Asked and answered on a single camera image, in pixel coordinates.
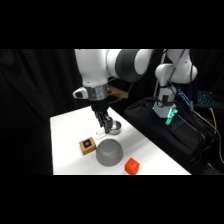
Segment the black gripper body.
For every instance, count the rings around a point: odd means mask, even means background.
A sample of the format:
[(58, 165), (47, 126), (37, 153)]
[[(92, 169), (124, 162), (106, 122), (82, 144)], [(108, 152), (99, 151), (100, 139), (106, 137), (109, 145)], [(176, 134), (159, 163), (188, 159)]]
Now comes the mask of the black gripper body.
[(104, 124), (104, 118), (105, 116), (108, 116), (108, 108), (109, 108), (109, 102), (107, 99), (98, 100), (98, 101), (91, 101), (90, 102), (91, 108), (96, 115), (100, 115)]

